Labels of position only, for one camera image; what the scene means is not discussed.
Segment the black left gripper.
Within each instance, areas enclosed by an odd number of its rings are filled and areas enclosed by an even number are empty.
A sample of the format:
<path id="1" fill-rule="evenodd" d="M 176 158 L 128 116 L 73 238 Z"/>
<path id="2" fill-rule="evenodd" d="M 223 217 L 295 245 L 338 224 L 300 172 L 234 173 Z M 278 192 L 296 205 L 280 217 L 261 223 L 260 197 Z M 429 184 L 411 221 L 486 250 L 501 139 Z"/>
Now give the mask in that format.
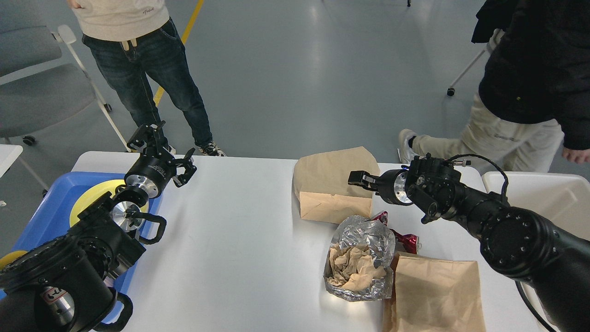
<path id="1" fill-rule="evenodd" d="M 125 185 L 138 187 L 148 198 L 159 197 L 171 178 L 176 187 L 183 187 L 197 170 L 193 164 L 195 148 L 188 150 L 183 158 L 166 156 L 161 135 L 164 124 L 139 126 L 127 141 L 127 147 L 137 151 L 139 155 L 124 177 Z M 176 174 L 176 168 L 179 167 L 184 168 L 184 173 Z"/>

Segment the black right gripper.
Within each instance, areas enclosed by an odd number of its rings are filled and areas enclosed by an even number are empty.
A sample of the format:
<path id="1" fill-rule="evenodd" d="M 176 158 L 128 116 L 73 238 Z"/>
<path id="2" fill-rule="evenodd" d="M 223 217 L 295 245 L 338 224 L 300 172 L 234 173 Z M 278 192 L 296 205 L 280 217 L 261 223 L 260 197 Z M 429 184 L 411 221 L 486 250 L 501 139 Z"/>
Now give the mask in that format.
<path id="1" fill-rule="evenodd" d="M 365 190 L 377 190 L 384 202 L 393 205 L 411 206 L 413 202 L 406 192 L 407 170 L 389 170 L 381 176 L 373 176 L 365 171 L 353 171 L 348 176 L 348 185 Z"/>

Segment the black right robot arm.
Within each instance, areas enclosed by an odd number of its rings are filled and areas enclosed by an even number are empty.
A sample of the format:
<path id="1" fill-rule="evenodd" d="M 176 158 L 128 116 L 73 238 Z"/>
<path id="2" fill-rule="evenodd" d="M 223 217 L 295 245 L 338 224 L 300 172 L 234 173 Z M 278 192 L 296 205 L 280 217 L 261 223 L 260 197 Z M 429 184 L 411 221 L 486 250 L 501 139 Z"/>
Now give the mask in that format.
<path id="1" fill-rule="evenodd" d="M 502 192 L 484 193 L 461 183 L 456 155 L 426 154 L 381 176 L 351 172 L 350 185 L 375 191 L 389 204 L 415 205 L 423 224 L 455 221 L 480 242 L 489 266 L 535 289 L 540 303 L 563 332 L 590 327 L 590 243 L 539 214 L 510 206 Z"/>

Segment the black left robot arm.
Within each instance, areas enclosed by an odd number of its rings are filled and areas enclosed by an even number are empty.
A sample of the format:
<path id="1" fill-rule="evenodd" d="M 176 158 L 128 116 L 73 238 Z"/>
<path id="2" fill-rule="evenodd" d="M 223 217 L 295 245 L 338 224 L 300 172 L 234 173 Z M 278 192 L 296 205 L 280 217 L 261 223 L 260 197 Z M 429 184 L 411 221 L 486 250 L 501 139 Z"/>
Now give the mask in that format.
<path id="1" fill-rule="evenodd" d="M 140 126 L 127 146 L 140 152 L 114 193 L 80 212 L 65 235 L 21 254 L 1 269 L 1 330 L 5 332 L 120 332 L 133 314 L 131 299 L 105 283 L 126 273 L 158 243 L 164 217 L 142 212 L 169 181 L 185 185 L 196 172 L 194 149 L 175 158 L 159 134 L 164 121 Z"/>

